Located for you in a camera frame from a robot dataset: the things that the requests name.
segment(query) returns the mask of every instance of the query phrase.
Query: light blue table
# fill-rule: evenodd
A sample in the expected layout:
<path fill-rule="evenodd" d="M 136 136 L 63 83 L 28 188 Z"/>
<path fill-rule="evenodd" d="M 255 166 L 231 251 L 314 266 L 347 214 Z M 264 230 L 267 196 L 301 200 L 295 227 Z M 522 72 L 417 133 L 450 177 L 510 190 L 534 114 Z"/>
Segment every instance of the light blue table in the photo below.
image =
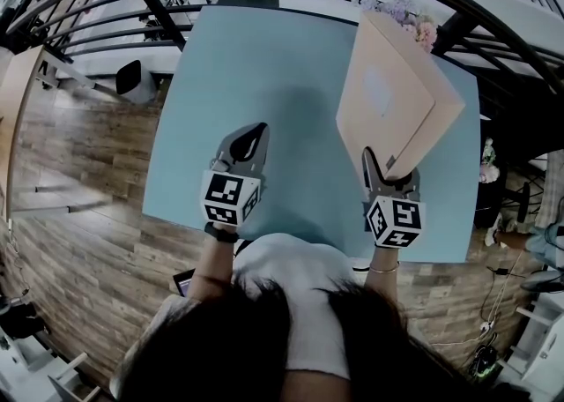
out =
<path fill-rule="evenodd" d="M 267 122 L 267 190 L 241 235 L 286 232 L 370 256 L 362 188 L 335 123 L 355 34 L 356 26 L 299 13 L 204 8 L 160 118 L 143 213 L 203 228 L 202 172 L 220 140 Z M 427 228 L 401 259 L 463 262 L 478 190 L 478 87 L 472 75 L 437 61 L 466 108 L 419 166 Z"/>

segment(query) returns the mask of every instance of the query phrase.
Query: floor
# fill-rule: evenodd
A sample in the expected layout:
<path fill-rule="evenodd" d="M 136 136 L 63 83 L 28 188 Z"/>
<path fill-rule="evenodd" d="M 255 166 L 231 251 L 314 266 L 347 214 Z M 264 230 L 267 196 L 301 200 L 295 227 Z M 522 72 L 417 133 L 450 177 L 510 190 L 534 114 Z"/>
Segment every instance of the floor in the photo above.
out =
<path fill-rule="evenodd" d="M 82 369 L 103 387 L 161 301 L 175 292 L 172 276 L 195 265 L 203 240 L 199 231 L 141 213 L 168 85 L 165 79 L 154 103 L 136 106 L 71 80 L 49 91 L 37 83 L 19 135 L 15 203 L 72 205 L 72 213 L 15 220 L 18 253 L 6 247 L 7 231 L 0 226 L 2 290 L 16 296 L 29 287 L 28 299 L 52 330 L 49 344 L 70 359 L 87 352 Z M 36 185 L 39 193 L 25 189 Z M 431 344 L 464 342 L 435 346 L 458 367 L 478 344 L 471 339 L 483 322 L 480 307 L 488 317 L 505 282 L 496 277 L 493 283 L 486 266 L 509 268 L 516 256 L 486 248 L 483 233 L 475 232 L 466 264 L 400 267 L 399 298 L 406 314 Z M 537 268 L 523 255 L 513 272 Z M 516 305 L 528 300 L 519 280 L 507 281 L 499 305 L 494 345 L 501 352 L 522 320 Z"/>

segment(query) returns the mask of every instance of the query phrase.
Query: cardboard box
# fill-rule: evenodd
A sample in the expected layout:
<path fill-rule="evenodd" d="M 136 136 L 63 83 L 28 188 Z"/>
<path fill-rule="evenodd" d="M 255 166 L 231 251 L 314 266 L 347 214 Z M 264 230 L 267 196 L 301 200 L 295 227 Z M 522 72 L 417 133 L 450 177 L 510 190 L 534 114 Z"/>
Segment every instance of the cardboard box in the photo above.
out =
<path fill-rule="evenodd" d="M 339 133 L 361 181 L 366 146 L 385 179 L 403 178 L 463 108 L 433 58 L 392 17 L 362 14 L 337 114 Z"/>

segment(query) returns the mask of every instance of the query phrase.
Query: pink flowers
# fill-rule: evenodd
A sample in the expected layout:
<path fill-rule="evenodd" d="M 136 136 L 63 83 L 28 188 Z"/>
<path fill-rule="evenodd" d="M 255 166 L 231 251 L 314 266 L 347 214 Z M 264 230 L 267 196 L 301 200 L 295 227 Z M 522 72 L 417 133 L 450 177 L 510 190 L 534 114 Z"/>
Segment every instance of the pink flowers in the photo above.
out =
<path fill-rule="evenodd" d="M 433 50 L 437 40 L 437 28 L 433 19 L 416 12 L 411 0 L 393 0 L 381 3 L 376 0 L 351 0 L 353 5 L 363 11 L 381 11 L 390 15 L 427 52 Z"/>

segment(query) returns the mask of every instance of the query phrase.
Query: bracelet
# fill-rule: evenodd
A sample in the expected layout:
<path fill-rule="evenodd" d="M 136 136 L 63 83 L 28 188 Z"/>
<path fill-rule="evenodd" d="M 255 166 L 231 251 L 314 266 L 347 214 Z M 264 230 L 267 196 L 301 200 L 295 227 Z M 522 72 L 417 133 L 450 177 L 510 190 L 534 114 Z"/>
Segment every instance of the bracelet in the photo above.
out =
<path fill-rule="evenodd" d="M 368 267 L 368 271 L 374 273 L 392 273 L 395 272 L 398 267 L 399 267 L 399 261 L 397 261 L 396 267 L 394 267 L 393 269 L 389 269 L 388 271 L 379 271 L 378 269 L 375 269 L 372 266 Z"/>

